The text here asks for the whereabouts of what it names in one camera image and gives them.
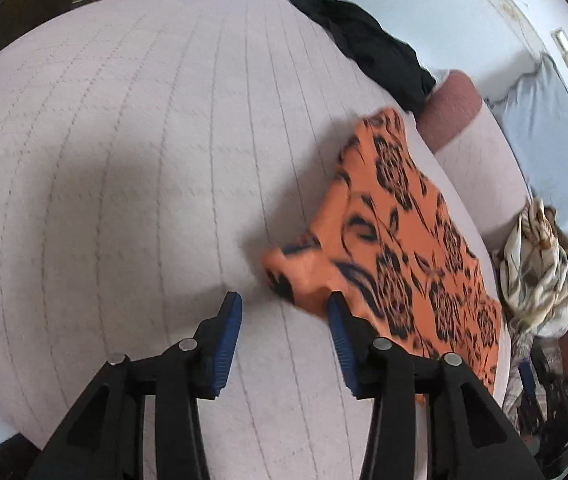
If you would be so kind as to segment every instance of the pink cushion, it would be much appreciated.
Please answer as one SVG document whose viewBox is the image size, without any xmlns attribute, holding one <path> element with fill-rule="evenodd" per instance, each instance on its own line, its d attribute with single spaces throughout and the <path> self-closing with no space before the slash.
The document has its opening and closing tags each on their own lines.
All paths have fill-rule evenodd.
<svg viewBox="0 0 568 480">
<path fill-rule="evenodd" d="M 486 104 L 471 123 L 435 153 L 489 251 L 500 250 L 528 189 L 509 143 Z"/>
<path fill-rule="evenodd" d="M 482 97 L 471 78 L 451 70 L 417 117 L 417 130 L 430 150 L 437 153 L 470 124 L 481 107 Z"/>
</svg>

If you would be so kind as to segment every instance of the pillow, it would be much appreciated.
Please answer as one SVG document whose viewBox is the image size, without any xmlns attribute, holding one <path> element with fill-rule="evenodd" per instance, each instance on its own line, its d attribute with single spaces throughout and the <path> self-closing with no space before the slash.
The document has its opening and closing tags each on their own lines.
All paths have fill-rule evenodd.
<svg viewBox="0 0 568 480">
<path fill-rule="evenodd" d="M 553 59 L 542 54 L 506 96 L 489 103 L 535 197 L 568 220 L 568 92 Z"/>
</svg>

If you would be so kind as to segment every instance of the black floral pattern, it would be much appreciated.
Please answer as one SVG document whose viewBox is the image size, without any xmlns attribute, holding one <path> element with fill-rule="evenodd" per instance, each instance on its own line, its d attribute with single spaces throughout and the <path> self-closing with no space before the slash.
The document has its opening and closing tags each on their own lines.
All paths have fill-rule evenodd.
<svg viewBox="0 0 568 480">
<path fill-rule="evenodd" d="M 413 202 L 408 191 L 408 177 L 404 169 L 400 146 L 394 142 L 387 142 L 381 136 L 375 137 L 373 141 L 378 152 L 375 164 L 378 170 L 379 185 L 393 193 L 405 211 L 410 211 L 413 208 Z"/>
<path fill-rule="evenodd" d="M 413 317 L 413 291 L 401 275 L 400 261 L 387 246 L 378 255 L 378 291 L 382 310 L 386 314 L 392 335 L 406 339 L 415 331 Z"/>
<path fill-rule="evenodd" d="M 440 352 L 438 352 L 438 350 L 435 348 L 435 346 L 433 346 L 433 343 L 429 339 L 424 339 L 423 343 L 424 343 L 424 349 L 426 350 L 426 355 L 430 359 L 440 358 Z"/>
<path fill-rule="evenodd" d="M 311 231 L 305 232 L 294 243 L 282 247 L 282 253 L 285 256 L 299 253 L 300 251 L 307 251 L 309 249 L 322 249 L 319 238 Z"/>
<path fill-rule="evenodd" d="M 464 267 L 462 262 L 462 237 L 453 222 L 444 222 L 444 247 L 446 263 L 451 272 L 459 272 Z"/>
<path fill-rule="evenodd" d="M 386 124 L 386 116 L 384 114 L 377 114 L 364 119 L 364 124 L 366 126 L 372 126 L 373 128 L 381 128 Z"/>
<path fill-rule="evenodd" d="M 290 281 L 284 274 L 278 274 L 277 276 L 270 270 L 266 271 L 266 275 L 269 278 L 270 289 L 275 292 L 281 298 L 295 303 L 295 296 L 293 295 L 293 287 Z"/>
<path fill-rule="evenodd" d="M 480 337 L 484 348 L 493 346 L 493 343 L 495 343 L 495 326 L 491 315 L 484 306 L 477 313 L 477 325 L 480 328 Z"/>
<path fill-rule="evenodd" d="M 360 158 L 363 159 L 362 153 L 360 153 L 360 140 L 357 136 L 353 135 L 350 139 L 344 144 L 344 147 L 340 150 L 340 154 L 337 156 L 337 163 L 344 164 L 344 159 L 346 158 L 346 154 L 350 150 L 356 150 L 360 154 Z"/>
<path fill-rule="evenodd" d="M 433 281 L 429 289 L 430 307 L 435 316 L 435 330 L 440 341 L 457 342 L 459 333 L 459 300 L 449 294 L 440 281 Z"/>
<path fill-rule="evenodd" d="M 482 359 L 482 353 L 477 341 L 477 333 L 472 333 L 469 329 L 464 330 L 464 350 L 466 363 L 471 369 L 475 369 Z"/>
</svg>

